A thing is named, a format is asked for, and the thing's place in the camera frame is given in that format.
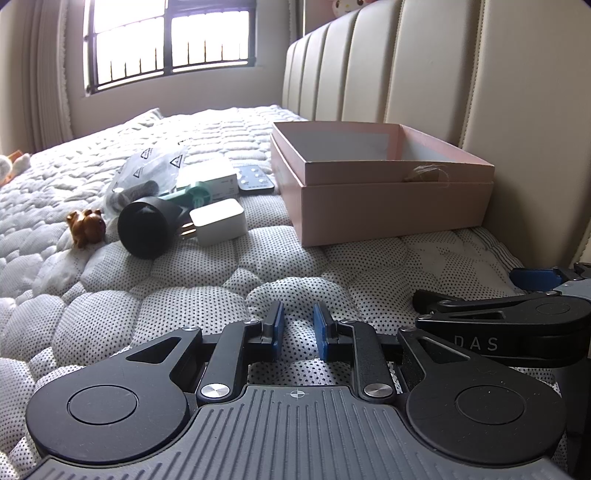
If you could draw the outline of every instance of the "curtain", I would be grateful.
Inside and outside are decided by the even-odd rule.
[[[68,0],[35,0],[25,17],[25,121],[36,151],[73,139],[66,92],[67,5]]]

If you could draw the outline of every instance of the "stuffed toy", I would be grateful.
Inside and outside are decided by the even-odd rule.
[[[31,156],[20,150],[9,156],[0,155],[0,187],[31,166]]]
[[[359,10],[367,4],[372,4],[376,0],[332,0],[333,13],[336,18],[342,17],[345,14]]]
[[[88,244],[97,244],[105,237],[106,225],[100,210],[72,212],[67,216],[66,222],[75,247],[84,248]]]

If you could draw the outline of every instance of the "wall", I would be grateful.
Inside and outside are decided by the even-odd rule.
[[[304,0],[304,35],[334,19],[329,0]]]
[[[27,108],[23,92],[23,58],[28,51],[30,37],[19,28],[28,13],[28,3],[12,1],[0,14],[0,153],[8,155],[15,150],[33,151],[32,127],[25,113]]]
[[[82,70],[83,17],[84,1],[72,0],[66,35],[66,76],[75,137],[120,124],[153,107],[169,116],[210,108],[281,103],[289,44],[287,0],[258,0],[254,67],[158,77],[90,96],[85,94]]]

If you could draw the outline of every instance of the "white dotted mattress cover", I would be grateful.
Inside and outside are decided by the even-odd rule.
[[[249,382],[345,384],[347,365],[318,359],[314,303],[326,302],[337,320],[394,334],[412,324],[418,288],[466,299],[519,293],[508,279],[518,260],[483,228],[302,248],[277,191],[240,197],[248,234],[212,247],[179,240],[155,261],[140,260],[119,242],[115,219],[104,243],[73,248],[66,216],[102,208],[134,152],[184,140],[186,164],[228,158],[273,179],[271,124],[300,120],[278,106],[169,118],[156,109],[33,155],[31,168],[0,189],[0,480],[39,460],[25,426],[36,390],[180,327],[219,333],[229,322],[264,318],[281,300],[281,358],[253,365]],[[550,373],[528,373],[557,388]],[[565,458],[563,442],[555,460]]]

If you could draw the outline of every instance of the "black cylinder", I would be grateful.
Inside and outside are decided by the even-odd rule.
[[[119,215],[119,239],[133,256],[154,260],[170,247],[185,212],[157,197],[136,200]]]

